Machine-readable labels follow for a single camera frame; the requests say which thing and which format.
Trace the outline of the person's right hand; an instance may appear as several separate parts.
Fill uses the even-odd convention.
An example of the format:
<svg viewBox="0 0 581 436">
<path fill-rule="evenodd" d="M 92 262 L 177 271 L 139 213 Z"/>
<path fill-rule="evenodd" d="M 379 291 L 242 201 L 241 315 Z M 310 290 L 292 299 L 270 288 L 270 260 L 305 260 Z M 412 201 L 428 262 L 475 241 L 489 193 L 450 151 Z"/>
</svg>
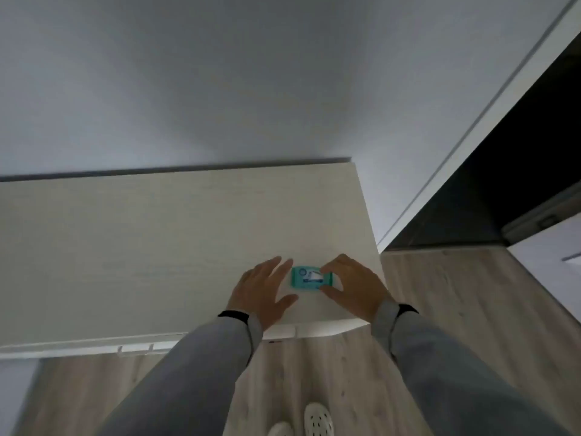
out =
<svg viewBox="0 0 581 436">
<path fill-rule="evenodd" d="M 322 273 L 330 272 L 338 277 L 342 285 L 339 290 L 349 297 L 349 308 L 345 310 L 361 320 L 372 323 L 384 302 L 397 304 L 378 275 L 345 254 L 340 254 L 320 269 Z"/>
</svg>

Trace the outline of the person's right forearm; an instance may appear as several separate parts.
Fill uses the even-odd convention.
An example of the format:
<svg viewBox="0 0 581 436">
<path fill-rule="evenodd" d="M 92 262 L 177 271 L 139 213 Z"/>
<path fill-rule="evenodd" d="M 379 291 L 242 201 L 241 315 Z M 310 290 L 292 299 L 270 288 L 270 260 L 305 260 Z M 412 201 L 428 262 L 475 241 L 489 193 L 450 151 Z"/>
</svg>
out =
<svg viewBox="0 0 581 436">
<path fill-rule="evenodd" d="M 395 362 L 434 436 L 571 436 L 468 347 L 384 302 L 371 333 Z"/>
</svg>

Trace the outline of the white door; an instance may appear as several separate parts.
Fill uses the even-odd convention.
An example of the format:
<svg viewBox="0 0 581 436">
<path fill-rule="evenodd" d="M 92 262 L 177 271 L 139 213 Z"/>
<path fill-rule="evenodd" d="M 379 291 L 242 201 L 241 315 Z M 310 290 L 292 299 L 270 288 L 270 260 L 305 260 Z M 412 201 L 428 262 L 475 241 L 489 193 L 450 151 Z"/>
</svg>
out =
<svg viewBox="0 0 581 436">
<path fill-rule="evenodd" d="M 501 229 L 508 250 L 581 323 L 581 180 Z"/>
</svg>

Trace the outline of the white door frame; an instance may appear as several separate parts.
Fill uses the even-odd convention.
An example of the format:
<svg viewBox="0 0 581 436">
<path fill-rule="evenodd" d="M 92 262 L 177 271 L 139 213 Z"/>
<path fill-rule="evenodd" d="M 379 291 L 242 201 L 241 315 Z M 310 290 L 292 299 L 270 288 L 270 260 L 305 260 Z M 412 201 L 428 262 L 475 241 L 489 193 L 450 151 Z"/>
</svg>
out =
<svg viewBox="0 0 581 436">
<path fill-rule="evenodd" d="M 454 145 L 429 180 L 377 242 L 379 253 L 382 253 L 393 242 L 437 194 L 579 34 L 581 34 L 581 0 L 570 0 L 501 86 L 498 93 Z"/>
</svg>

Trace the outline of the teal wet wipes packet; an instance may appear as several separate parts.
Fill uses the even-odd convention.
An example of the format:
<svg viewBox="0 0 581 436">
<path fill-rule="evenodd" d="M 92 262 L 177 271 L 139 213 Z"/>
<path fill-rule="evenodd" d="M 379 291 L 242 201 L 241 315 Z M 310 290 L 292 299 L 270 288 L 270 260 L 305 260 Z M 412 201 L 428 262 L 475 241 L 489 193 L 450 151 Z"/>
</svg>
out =
<svg viewBox="0 0 581 436">
<path fill-rule="evenodd" d="M 333 285 L 333 274 L 321 272 L 319 267 L 294 266 L 290 271 L 291 288 L 317 291 L 321 286 Z"/>
</svg>

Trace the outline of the person's left forearm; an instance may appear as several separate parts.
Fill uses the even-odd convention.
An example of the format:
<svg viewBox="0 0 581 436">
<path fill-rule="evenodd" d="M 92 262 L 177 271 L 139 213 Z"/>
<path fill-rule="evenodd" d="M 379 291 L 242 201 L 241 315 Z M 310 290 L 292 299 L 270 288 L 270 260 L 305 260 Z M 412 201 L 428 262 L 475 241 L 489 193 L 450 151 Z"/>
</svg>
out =
<svg viewBox="0 0 581 436">
<path fill-rule="evenodd" d="M 263 339 L 216 317 L 182 338 L 111 412 L 97 436 L 222 436 L 235 384 Z"/>
</svg>

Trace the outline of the white wooden dresser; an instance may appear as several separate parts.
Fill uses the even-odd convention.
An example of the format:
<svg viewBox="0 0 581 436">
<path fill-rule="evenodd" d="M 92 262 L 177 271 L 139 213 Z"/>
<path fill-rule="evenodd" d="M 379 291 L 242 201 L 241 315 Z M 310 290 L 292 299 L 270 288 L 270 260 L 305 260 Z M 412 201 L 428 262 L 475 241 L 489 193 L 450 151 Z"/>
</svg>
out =
<svg viewBox="0 0 581 436">
<path fill-rule="evenodd" d="M 0 360 L 166 352 L 273 256 L 382 266 L 352 163 L 0 183 Z"/>
</svg>

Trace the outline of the person's left hand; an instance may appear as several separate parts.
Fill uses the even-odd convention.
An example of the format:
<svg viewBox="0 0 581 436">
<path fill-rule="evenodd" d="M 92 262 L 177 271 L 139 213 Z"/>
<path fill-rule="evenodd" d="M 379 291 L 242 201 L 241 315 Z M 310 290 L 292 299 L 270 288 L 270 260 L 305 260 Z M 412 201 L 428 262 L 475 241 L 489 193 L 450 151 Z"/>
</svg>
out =
<svg viewBox="0 0 581 436">
<path fill-rule="evenodd" d="M 294 261 L 282 262 L 281 256 L 257 264 L 243 273 L 227 303 L 226 310 L 240 310 L 255 315 L 262 330 L 269 329 L 269 308 L 280 300 L 278 291 Z"/>
</svg>

